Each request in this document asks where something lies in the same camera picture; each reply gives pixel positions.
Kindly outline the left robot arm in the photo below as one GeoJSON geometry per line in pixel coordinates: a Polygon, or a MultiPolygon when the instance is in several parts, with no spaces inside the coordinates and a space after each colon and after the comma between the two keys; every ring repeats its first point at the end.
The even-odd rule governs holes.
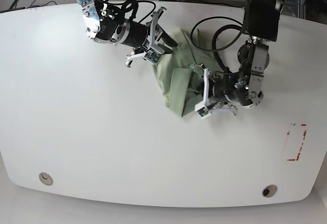
{"type": "Polygon", "coordinates": [[[275,42],[284,0],[246,0],[243,22],[235,21],[221,27],[214,33],[212,48],[220,71],[210,71],[204,68],[203,100],[195,105],[195,111],[206,118],[215,109],[227,109],[236,113],[235,103],[244,108],[257,106],[263,99],[262,84],[264,71],[269,64],[268,42],[275,42]],[[249,36],[238,52],[240,67],[237,72],[231,72],[224,65],[217,48],[218,36],[225,30],[239,30],[249,36]]]}

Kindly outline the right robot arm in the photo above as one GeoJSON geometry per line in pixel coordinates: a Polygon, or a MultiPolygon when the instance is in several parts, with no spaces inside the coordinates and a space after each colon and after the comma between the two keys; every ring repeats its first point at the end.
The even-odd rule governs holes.
{"type": "Polygon", "coordinates": [[[171,38],[158,21],[164,7],[153,9],[147,23],[135,21],[139,1],[126,0],[114,4],[109,0],[77,0],[82,7],[83,19],[86,24],[86,34],[97,43],[125,45],[132,48],[132,53],[126,56],[126,66],[130,67],[136,58],[155,65],[165,54],[172,54],[177,42],[171,38]]]}

